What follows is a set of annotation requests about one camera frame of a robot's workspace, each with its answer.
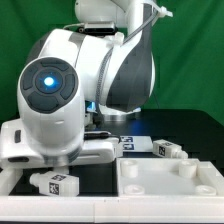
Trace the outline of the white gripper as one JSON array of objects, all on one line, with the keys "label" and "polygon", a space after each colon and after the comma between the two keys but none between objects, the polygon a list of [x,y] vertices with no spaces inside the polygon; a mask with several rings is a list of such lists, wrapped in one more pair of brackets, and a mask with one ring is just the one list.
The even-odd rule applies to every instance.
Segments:
[{"label": "white gripper", "polygon": [[118,136],[107,131],[86,132],[78,145],[46,146],[25,131],[20,119],[4,122],[0,131],[0,167],[30,169],[112,162],[119,154]]}]

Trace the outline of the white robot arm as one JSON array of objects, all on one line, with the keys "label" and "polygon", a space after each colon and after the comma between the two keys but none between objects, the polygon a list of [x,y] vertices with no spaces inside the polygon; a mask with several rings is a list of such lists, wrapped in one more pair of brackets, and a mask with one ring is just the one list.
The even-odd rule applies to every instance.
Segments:
[{"label": "white robot arm", "polygon": [[115,146],[85,130],[85,104],[130,112],[151,95],[156,0],[77,0],[80,31],[55,29],[36,43],[17,86],[19,117],[0,130],[2,168],[107,163]]}]

